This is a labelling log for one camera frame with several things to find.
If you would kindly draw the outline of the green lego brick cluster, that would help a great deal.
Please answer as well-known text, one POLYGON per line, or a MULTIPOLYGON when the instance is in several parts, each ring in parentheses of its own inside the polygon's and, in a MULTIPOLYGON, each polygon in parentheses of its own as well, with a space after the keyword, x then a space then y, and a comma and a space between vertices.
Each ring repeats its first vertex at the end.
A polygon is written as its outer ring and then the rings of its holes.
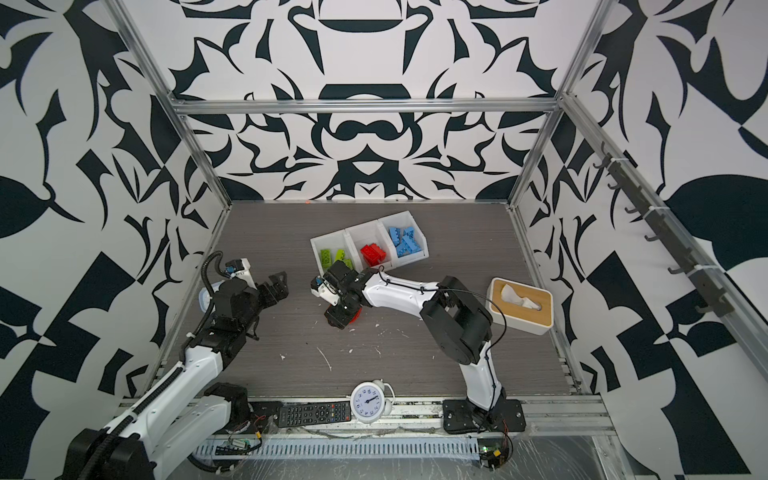
POLYGON ((321 249, 319 252, 320 265, 323 272, 327 271, 334 263, 341 261, 349 269, 354 268, 352 259, 345 249, 321 249))

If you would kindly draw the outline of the red lego brick pair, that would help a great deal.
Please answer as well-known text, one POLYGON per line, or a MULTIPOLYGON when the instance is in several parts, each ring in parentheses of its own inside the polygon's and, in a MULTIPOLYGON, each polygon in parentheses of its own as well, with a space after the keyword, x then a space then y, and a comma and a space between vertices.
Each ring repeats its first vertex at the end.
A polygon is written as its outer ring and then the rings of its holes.
POLYGON ((376 267, 387 261, 387 253, 376 243, 364 245, 360 254, 369 267, 376 267))

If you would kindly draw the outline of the blue lego brick cluster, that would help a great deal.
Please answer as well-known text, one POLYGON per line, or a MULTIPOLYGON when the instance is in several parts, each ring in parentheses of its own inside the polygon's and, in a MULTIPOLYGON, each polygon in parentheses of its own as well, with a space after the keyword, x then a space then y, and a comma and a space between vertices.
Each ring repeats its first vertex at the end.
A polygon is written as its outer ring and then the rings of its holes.
POLYGON ((388 233, 398 258, 403 258, 422 251, 422 248, 415 240, 415 229, 413 227, 389 227, 388 233))

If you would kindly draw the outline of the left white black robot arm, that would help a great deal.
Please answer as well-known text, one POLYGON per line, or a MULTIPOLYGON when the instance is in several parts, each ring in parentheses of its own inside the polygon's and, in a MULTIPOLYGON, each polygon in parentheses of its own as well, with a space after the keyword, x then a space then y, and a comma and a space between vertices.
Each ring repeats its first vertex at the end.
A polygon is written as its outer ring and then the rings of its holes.
POLYGON ((179 361, 135 404, 67 449, 65 479, 165 479, 209 436, 250 420, 247 390, 217 377, 254 337, 261 312, 289 295, 286 272, 205 285, 208 305, 179 361))

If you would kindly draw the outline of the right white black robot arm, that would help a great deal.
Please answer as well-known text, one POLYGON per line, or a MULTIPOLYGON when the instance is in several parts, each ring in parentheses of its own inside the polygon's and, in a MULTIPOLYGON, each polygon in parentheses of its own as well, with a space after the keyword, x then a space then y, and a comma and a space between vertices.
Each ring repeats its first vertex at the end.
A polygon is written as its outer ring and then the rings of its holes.
POLYGON ((457 278, 417 282, 382 269, 356 271, 337 261, 310 282, 314 296, 326 301, 328 324, 345 329, 367 308, 385 308, 420 319, 440 350, 461 369, 466 398, 483 413, 493 411, 504 393, 495 372, 493 319, 483 297, 457 278))

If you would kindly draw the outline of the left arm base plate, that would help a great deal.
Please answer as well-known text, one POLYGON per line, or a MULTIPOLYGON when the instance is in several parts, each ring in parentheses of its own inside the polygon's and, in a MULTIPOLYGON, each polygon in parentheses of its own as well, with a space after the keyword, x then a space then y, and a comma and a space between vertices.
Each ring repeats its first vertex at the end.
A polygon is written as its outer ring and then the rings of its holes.
POLYGON ((277 427, 278 414, 282 407, 281 401, 250 402, 244 420, 234 426, 227 426, 225 431, 230 435, 269 432, 273 427, 277 427))

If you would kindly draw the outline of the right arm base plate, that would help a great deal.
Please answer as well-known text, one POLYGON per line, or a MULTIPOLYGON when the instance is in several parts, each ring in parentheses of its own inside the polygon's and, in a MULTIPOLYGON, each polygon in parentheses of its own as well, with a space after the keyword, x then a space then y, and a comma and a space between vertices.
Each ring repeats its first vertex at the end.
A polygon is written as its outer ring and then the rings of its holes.
POLYGON ((527 422, 522 404, 518 400, 500 398, 496 405, 485 411, 469 400, 442 402, 443 430, 452 435, 481 432, 524 432, 527 422))

